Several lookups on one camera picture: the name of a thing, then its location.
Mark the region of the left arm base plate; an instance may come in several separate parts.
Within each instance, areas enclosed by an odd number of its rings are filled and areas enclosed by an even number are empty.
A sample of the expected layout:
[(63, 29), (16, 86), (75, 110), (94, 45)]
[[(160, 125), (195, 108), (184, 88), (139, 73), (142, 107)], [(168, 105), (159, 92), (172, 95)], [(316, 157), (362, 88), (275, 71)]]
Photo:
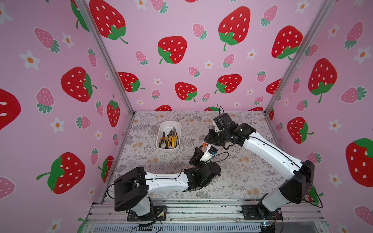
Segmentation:
[(127, 221), (128, 222), (150, 222), (150, 221), (165, 221), (167, 216), (167, 206), (165, 205), (156, 205), (150, 208), (150, 212), (139, 216), (137, 212), (132, 210), (127, 211)]

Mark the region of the yellow black pliers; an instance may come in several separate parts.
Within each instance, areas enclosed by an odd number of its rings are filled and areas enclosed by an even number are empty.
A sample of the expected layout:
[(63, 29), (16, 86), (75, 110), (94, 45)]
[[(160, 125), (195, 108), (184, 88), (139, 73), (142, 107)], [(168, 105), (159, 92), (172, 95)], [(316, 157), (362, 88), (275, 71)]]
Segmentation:
[(179, 146), (179, 139), (175, 127), (173, 127), (173, 129), (169, 133), (168, 146), (169, 149), (174, 149)]

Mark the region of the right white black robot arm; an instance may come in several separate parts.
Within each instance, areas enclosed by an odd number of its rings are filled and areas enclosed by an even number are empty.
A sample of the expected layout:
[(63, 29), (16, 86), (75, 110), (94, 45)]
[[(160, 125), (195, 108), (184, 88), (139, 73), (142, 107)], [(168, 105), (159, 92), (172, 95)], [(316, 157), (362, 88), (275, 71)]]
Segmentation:
[(290, 156), (262, 137), (253, 127), (243, 123), (233, 130), (226, 126), (210, 129), (205, 142), (224, 147), (227, 142), (237, 144), (259, 155), (285, 178), (285, 182), (266, 194), (256, 206), (256, 211), (265, 218), (289, 203), (299, 204), (310, 190), (314, 177), (314, 164)]

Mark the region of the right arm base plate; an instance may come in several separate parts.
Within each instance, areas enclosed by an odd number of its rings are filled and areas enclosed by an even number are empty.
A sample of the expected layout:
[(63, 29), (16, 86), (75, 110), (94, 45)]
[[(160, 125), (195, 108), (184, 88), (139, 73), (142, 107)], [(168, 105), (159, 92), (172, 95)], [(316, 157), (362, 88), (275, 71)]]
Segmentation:
[(271, 212), (265, 207), (258, 207), (257, 205), (242, 205), (240, 213), (243, 214), (245, 220), (283, 220), (279, 208)]

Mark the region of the white plastic storage box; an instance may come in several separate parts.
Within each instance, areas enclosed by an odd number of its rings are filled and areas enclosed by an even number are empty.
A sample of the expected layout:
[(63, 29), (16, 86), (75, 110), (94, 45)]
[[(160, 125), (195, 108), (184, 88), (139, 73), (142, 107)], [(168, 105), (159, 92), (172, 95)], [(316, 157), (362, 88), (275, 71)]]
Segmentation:
[(164, 121), (160, 124), (156, 147), (164, 152), (177, 152), (180, 147), (182, 125), (177, 121)]

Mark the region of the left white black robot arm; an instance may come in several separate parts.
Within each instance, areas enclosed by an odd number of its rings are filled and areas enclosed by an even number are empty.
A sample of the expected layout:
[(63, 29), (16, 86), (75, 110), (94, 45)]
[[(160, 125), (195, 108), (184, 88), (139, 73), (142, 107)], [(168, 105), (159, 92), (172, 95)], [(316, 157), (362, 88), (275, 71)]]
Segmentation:
[(152, 193), (177, 191), (193, 192), (208, 186), (213, 179), (221, 176), (221, 167), (212, 162), (218, 149), (209, 145), (203, 151), (196, 147), (189, 164), (191, 169), (175, 174), (155, 174), (146, 172), (144, 167), (136, 167), (114, 181), (114, 210), (132, 211), (137, 216), (153, 213), (153, 203), (147, 196)]

